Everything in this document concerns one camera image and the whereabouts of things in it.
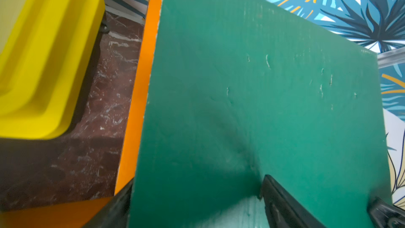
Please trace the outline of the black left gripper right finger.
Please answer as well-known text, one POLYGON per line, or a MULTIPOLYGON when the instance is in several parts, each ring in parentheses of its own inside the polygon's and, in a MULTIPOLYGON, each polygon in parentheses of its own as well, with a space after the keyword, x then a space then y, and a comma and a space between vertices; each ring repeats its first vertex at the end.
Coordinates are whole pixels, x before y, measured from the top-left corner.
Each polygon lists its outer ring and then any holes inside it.
POLYGON ((271 228, 324 227, 270 175, 265 175, 263 179, 259 198, 264 200, 265 213, 271 228))

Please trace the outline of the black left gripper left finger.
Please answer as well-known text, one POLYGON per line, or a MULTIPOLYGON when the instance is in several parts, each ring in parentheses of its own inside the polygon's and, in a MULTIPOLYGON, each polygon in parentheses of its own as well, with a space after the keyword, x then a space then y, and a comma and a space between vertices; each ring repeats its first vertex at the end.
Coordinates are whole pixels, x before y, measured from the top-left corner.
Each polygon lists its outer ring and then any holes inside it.
POLYGON ((125 185, 83 228, 126 228, 133 180, 125 185))

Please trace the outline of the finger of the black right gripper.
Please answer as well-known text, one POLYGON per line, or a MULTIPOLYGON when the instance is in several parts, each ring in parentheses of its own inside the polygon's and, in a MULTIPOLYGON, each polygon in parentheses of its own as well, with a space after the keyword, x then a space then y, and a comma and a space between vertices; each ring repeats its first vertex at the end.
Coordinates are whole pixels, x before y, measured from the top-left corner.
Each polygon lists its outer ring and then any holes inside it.
POLYGON ((368 204, 368 214, 375 228, 405 228, 405 211, 378 197, 368 204))

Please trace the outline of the green shoebox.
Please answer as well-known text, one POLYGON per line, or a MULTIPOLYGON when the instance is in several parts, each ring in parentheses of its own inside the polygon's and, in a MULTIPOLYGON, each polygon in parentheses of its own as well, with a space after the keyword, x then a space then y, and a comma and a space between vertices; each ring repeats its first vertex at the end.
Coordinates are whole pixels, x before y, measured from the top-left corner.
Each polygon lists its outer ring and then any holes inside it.
POLYGON ((131 228, 266 228, 271 175, 328 228, 391 201, 375 53, 265 0, 162 0, 131 228))

